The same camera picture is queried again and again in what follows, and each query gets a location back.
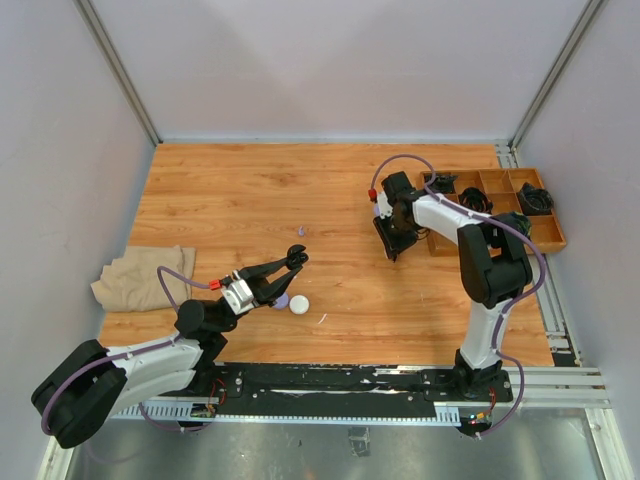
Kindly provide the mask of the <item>purple charging case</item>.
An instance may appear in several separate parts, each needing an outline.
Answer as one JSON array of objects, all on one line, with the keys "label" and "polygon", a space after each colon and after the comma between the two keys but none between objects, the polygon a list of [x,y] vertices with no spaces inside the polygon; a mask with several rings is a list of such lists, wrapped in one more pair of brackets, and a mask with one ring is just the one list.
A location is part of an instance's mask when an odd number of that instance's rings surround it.
[{"label": "purple charging case", "polygon": [[276,310],[283,310],[283,309],[286,309],[288,305],[289,305],[289,296],[287,293],[284,293],[275,301],[273,308]]}]

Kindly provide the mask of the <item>white earbud charging case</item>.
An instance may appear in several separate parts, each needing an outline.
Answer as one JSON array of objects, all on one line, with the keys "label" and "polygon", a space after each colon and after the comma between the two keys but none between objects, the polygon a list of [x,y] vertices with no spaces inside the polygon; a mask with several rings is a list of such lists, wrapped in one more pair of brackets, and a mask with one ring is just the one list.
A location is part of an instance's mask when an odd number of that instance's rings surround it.
[{"label": "white earbud charging case", "polygon": [[304,295],[295,295],[289,301],[289,310],[295,315],[304,315],[309,311],[310,301]]}]

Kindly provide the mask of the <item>black earbud charging case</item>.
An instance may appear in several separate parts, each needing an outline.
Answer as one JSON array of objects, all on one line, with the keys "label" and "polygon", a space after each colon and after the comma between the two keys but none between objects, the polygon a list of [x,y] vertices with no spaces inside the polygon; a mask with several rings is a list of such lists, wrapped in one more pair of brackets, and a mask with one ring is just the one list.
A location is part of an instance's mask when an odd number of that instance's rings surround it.
[{"label": "black earbud charging case", "polygon": [[289,270],[295,270],[301,268],[308,260],[306,247],[302,244],[294,244],[287,251],[285,265]]}]

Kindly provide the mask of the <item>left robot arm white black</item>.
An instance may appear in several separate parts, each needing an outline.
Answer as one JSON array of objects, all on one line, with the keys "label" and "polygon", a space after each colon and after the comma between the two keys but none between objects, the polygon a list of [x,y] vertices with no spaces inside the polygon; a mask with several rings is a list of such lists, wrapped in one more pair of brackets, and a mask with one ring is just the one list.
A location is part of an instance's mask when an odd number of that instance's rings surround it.
[{"label": "left robot arm white black", "polygon": [[226,346],[226,333],[250,311],[274,306],[307,259],[297,253],[211,281],[207,289],[221,293],[216,300],[172,301],[172,335],[111,348],[96,339],[82,342],[31,395],[41,430],[60,447],[73,448],[114,414],[154,396],[207,393],[214,383],[209,365]]}]

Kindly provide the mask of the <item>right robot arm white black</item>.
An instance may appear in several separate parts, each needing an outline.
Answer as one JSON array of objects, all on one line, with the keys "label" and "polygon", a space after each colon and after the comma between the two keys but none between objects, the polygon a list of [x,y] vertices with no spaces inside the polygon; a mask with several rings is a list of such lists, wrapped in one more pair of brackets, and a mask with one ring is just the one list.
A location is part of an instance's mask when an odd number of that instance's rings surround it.
[{"label": "right robot arm white black", "polygon": [[428,188],[418,190],[403,172],[386,177],[381,191],[371,187],[368,197],[377,208],[373,224],[389,260],[415,245],[424,230],[457,246],[471,310],[464,341],[456,351],[452,388],[463,399],[477,399],[498,379],[504,325],[533,281],[525,249],[530,239],[518,230],[513,216],[479,213]]}]

